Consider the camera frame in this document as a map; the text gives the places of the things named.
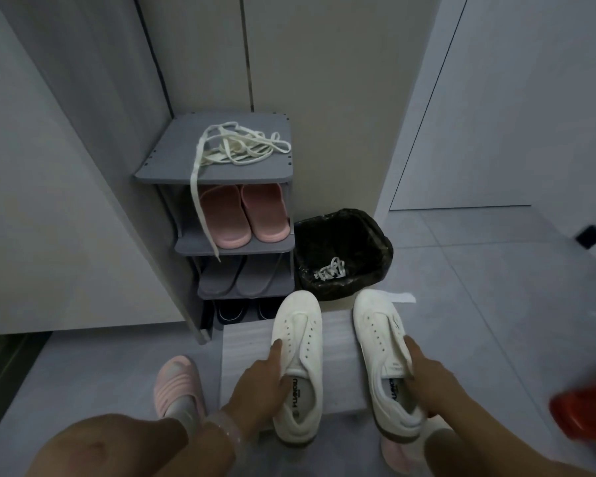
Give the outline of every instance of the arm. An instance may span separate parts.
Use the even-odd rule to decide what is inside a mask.
[[[245,370],[228,404],[222,408],[246,440],[278,413],[291,389],[289,378],[280,378],[282,346],[281,340],[275,341],[266,360],[258,360]],[[223,430],[207,423],[157,475],[221,477],[230,470],[234,458],[232,443]]]
[[[477,454],[493,476],[582,477],[596,474],[554,462],[525,444],[470,398],[439,361],[429,360],[413,338],[404,337],[414,377],[407,380],[420,404],[437,413]]]

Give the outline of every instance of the black trash bag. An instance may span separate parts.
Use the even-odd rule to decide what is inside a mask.
[[[303,289],[318,301],[351,296],[381,281],[393,260],[393,246],[377,223],[359,209],[341,209],[295,224],[294,257]],[[338,256],[346,276],[322,281],[314,278],[320,268]]]

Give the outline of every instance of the gray shoe rack shelf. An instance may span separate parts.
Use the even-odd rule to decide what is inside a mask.
[[[163,195],[168,210],[176,224],[178,238],[175,251],[181,256],[191,257],[203,278],[203,271],[212,258],[212,246],[201,229],[199,218],[194,210],[190,195],[190,175],[196,155],[196,145],[201,134],[210,125],[225,122],[238,122],[252,130],[259,130],[270,136],[273,132],[280,134],[280,139],[291,143],[289,117],[286,114],[264,114],[258,112],[191,112],[175,117],[159,143],[135,173],[138,181],[156,184]],[[290,234],[282,241],[264,243],[252,235],[245,246],[237,249],[221,249],[221,256],[245,255],[256,258],[262,254],[279,254],[281,260],[267,289],[256,297],[286,296],[295,287],[294,283],[294,218],[292,211],[292,179],[294,167],[292,153],[275,153],[269,158],[250,165],[214,164],[201,167],[199,185],[228,184],[270,184],[279,183],[283,190],[283,199],[289,215]],[[235,299],[241,298],[234,286],[222,297],[204,297],[202,299]]]

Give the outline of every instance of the red object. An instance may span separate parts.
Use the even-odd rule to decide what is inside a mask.
[[[596,440],[596,387],[557,395],[550,413],[568,438]]]

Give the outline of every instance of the hand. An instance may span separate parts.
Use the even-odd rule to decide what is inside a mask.
[[[405,335],[404,343],[413,361],[413,376],[406,379],[406,384],[422,408],[442,415],[451,405],[468,398],[457,378],[439,361],[426,358],[413,338]]]
[[[248,439],[274,417],[291,390],[291,380],[280,378],[283,340],[271,345],[266,360],[257,360],[242,374],[223,410]]]

